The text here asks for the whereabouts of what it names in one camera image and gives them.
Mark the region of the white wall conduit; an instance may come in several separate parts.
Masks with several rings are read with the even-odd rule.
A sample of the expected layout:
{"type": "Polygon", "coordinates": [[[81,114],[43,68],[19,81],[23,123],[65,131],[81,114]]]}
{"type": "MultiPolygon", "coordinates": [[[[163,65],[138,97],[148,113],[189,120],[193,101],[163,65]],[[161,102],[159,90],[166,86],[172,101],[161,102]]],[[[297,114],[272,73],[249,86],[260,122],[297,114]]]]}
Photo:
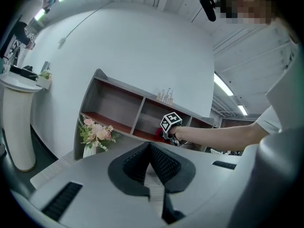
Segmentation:
{"type": "Polygon", "coordinates": [[[88,18],[90,18],[92,15],[94,15],[97,11],[101,10],[104,6],[99,7],[98,9],[91,12],[89,15],[87,15],[84,19],[82,19],[78,24],[74,26],[74,28],[63,38],[61,38],[58,42],[58,49],[61,49],[64,43],[66,42],[67,38],[88,18]]]}

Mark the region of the white vase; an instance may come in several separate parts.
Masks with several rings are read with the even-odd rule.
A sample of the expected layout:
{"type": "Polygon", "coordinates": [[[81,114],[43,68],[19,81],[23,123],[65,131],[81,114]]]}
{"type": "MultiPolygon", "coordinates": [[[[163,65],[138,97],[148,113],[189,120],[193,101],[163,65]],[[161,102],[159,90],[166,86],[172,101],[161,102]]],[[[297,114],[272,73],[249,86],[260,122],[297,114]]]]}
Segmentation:
{"type": "Polygon", "coordinates": [[[84,152],[83,152],[83,158],[92,156],[96,154],[96,147],[89,147],[88,145],[85,146],[84,152]]]}

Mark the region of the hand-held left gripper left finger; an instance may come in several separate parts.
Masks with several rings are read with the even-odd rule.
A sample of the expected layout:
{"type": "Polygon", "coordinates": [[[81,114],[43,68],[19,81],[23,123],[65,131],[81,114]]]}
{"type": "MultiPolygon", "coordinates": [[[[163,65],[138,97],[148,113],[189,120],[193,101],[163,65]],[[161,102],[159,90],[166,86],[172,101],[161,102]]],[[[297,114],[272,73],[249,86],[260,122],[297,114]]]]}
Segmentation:
{"type": "Polygon", "coordinates": [[[140,144],[132,143],[74,162],[34,192],[30,203],[42,211],[56,194],[72,182],[82,187],[58,221],[67,228],[166,227],[147,197],[124,194],[108,176],[110,162],[140,144]]]}

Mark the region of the wooden holder with cards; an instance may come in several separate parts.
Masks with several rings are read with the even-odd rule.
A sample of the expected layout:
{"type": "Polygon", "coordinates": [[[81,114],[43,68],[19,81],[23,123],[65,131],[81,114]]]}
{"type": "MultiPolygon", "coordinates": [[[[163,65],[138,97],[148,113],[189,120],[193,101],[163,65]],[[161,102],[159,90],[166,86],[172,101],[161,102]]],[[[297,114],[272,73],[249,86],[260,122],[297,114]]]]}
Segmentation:
{"type": "Polygon", "coordinates": [[[158,94],[157,94],[157,98],[158,101],[167,104],[167,105],[172,105],[173,103],[173,90],[171,88],[168,88],[167,90],[161,90],[158,94]]]}

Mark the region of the grey wooden wall shelf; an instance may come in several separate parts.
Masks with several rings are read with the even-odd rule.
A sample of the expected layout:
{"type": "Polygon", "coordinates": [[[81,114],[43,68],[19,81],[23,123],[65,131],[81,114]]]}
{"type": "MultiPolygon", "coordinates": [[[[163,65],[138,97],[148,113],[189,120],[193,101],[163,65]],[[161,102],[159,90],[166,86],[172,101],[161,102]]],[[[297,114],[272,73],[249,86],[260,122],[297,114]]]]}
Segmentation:
{"type": "Polygon", "coordinates": [[[104,144],[114,149],[131,143],[170,142],[157,136],[164,115],[176,112],[184,126],[212,129],[213,118],[202,117],[177,105],[165,104],[151,93],[108,77],[97,69],[85,92],[78,119],[88,118],[102,126],[112,126],[115,142],[104,144]]]}

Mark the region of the white round pedestal table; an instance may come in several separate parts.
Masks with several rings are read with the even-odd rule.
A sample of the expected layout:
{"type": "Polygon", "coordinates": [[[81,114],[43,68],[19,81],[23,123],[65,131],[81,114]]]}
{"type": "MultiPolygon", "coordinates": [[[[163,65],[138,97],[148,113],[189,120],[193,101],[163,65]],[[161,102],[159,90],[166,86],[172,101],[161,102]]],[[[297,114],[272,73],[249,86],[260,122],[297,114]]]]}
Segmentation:
{"type": "Polygon", "coordinates": [[[31,104],[34,93],[42,87],[13,72],[0,75],[4,86],[2,117],[8,149],[19,171],[28,172],[36,163],[30,131],[31,104]]]}

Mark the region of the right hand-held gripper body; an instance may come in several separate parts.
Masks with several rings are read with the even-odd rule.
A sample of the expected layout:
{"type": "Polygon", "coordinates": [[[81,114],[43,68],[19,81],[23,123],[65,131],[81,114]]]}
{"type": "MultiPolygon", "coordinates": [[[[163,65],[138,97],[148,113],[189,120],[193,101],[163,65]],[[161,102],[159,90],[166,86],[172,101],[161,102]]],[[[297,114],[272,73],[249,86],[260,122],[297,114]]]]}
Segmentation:
{"type": "Polygon", "coordinates": [[[182,119],[175,112],[164,115],[160,126],[162,129],[162,136],[165,140],[169,140],[174,146],[180,147],[183,145],[179,140],[177,140],[175,135],[169,133],[171,128],[175,126],[182,126],[182,119]]]}

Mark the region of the pink flower bouquet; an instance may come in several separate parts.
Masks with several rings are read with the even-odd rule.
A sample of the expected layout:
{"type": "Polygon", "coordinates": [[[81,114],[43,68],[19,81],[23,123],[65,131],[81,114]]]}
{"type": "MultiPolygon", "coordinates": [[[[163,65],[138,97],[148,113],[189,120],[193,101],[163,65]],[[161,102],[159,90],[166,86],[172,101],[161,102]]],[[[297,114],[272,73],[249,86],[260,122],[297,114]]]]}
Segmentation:
{"type": "Polygon", "coordinates": [[[93,119],[85,116],[78,117],[78,128],[82,144],[85,145],[84,151],[97,153],[97,149],[102,152],[109,151],[108,145],[116,143],[120,134],[114,131],[114,128],[96,123],[93,119]]]}

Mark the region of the white flower box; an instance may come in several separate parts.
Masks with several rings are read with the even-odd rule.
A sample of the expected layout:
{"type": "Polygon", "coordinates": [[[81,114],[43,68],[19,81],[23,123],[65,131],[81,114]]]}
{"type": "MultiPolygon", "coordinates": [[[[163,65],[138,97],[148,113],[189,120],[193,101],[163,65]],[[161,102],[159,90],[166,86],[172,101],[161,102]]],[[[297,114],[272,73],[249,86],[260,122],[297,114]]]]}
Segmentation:
{"type": "Polygon", "coordinates": [[[52,73],[50,72],[49,69],[42,71],[36,79],[36,85],[44,89],[49,89],[51,82],[52,82],[52,73]]]}

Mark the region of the person's right forearm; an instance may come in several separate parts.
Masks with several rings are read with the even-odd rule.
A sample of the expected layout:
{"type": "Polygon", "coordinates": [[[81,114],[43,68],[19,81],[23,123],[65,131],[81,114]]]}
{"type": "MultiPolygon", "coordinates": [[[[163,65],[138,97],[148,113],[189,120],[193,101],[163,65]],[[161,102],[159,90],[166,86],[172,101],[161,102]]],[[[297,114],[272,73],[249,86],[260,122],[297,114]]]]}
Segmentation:
{"type": "Polygon", "coordinates": [[[257,123],[218,129],[175,126],[169,133],[175,135],[178,140],[221,151],[243,151],[247,146],[258,144],[269,135],[257,123]]]}

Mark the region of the black flat device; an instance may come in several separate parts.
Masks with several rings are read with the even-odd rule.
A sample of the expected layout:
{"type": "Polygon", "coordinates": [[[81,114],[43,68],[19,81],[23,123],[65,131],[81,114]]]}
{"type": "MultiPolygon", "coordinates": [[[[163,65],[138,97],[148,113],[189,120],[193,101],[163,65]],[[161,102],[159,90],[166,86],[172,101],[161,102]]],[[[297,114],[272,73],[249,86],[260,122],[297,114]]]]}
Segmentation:
{"type": "Polygon", "coordinates": [[[25,77],[27,79],[36,81],[38,75],[36,73],[33,73],[32,71],[29,71],[24,68],[19,68],[16,66],[10,66],[10,72],[15,73],[17,75],[20,75],[22,77],[25,77]]]}

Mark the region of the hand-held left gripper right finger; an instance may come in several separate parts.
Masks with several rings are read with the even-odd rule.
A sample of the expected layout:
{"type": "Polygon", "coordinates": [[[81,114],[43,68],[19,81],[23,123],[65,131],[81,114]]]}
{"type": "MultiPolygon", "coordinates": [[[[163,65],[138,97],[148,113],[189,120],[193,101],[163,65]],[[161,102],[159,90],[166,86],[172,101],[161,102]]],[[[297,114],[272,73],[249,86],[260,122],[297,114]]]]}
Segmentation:
{"type": "Polygon", "coordinates": [[[238,193],[229,191],[239,157],[195,152],[150,143],[150,164],[163,191],[151,187],[161,198],[149,224],[228,224],[238,193]]]}

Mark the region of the grey wooden desk with shelves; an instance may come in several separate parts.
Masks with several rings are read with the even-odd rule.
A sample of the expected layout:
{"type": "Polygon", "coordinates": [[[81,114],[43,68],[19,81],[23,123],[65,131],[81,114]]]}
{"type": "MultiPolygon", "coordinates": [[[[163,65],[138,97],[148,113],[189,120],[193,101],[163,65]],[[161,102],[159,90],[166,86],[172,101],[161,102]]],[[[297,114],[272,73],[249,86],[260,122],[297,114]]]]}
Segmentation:
{"type": "MultiPolygon", "coordinates": [[[[168,147],[170,145],[165,145],[163,143],[159,143],[162,147],[168,147]]],[[[35,175],[31,179],[31,183],[36,188],[36,191],[40,189],[43,185],[45,185],[48,181],[53,179],[55,176],[60,174],[63,170],[70,167],[74,162],[78,160],[75,160],[72,153],[67,154],[61,159],[58,159],[56,162],[45,168],[43,171],[35,175]]],[[[241,193],[243,192],[243,189],[245,187],[245,182],[242,180],[240,175],[240,161],[236,164],[235,168],[233,169],[233,178],[231,181],[231,185],[227,188],[229,191],[232,191],[234,193],[238,193],[239,197],[237,201],[239,200],[241,193]]]]}

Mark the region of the person's white shirt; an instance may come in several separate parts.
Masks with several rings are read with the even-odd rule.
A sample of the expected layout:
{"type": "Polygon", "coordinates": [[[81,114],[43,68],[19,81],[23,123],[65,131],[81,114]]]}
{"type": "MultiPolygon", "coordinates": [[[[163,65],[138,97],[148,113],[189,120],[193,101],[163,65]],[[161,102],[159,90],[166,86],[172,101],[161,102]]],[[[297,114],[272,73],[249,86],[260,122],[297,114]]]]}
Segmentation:
{"type": "Polygon", "coordinates": [[[304,46],[294,47],[294,57],[266,93],[271,106],[256,120],[268,134],[304,127],[304,46]]]}

